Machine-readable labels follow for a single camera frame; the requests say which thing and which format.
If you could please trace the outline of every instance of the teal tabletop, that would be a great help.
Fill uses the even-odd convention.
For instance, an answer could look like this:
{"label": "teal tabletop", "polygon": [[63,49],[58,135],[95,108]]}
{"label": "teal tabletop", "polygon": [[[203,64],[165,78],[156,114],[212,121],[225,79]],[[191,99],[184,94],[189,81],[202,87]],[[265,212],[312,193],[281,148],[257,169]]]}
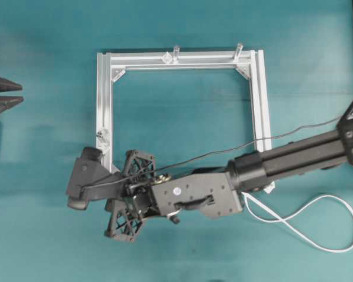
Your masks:
{"label": "teal tabletop", "polygon": [[[103,236],[104,202],[66,207],[74,160],[95,146],[98,52],[238,42],[264,50],[272,135],[335,118],[353,100],[351,0],[0,1],[0,76],[24,88],[8,95],[25,98],[0,115],[0,281],[353,281],[353,250],[324,253],[246,210],[217,220],[186,211],[179,225],[149,220],[126,244]],[[248,82],[234,70],[128,72],[115,93],[119,168],[131,149],[163,166],[252,139]],[[250,150],[179,170],[222,166]],[[287,215],[321,193],[353,206],[353,168],[290,177],[254,196]],[[353,240],[350,214],[332,200],[291,223],[325,247]]]}

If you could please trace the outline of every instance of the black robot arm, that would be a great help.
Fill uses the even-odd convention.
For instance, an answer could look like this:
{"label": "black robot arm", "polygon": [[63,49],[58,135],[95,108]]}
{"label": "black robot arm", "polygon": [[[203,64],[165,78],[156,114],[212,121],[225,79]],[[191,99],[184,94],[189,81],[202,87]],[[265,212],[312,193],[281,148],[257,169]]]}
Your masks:
{"label": "black robot arm", "polygon": [[68,206],[85,210],[91,200],[106,199],[111,218],[105,235],[133,242],[151,217],[178,223],[181,210],[199,210],[213,219],[229,216],[242,211],[242,192],[257,192],[275,180],[345,162],[353,166],[353,102],[336,130],[176,179],[156,176],[155,158],[144,152],[127,152],[123,172],[114,174],[101,166],[101,156],[100,150],[87,147],[76,160],[66,191]]}

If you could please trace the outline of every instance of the silver metal frame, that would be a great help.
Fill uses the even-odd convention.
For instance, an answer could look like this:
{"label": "silver metal frame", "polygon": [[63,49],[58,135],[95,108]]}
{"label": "silver metal frame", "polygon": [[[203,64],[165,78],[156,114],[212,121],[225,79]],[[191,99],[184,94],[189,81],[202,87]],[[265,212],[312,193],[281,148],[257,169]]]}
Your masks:
{"label": "silver metal frame", "polygon": [[[271,136],[267,84],[263,50],[243,51],[239,43],[234,51],[98,53],[96,88],[96,147],[104,153],[102,165],[111,173],[119,170],[113,162],[114,152],[114,83],[127,71],[170,69],[235,69],[249,80],[254,138]],[[260,152],[272,149],[270,139],[257,141]],[[271,191],[274,183],[266,188]]]}

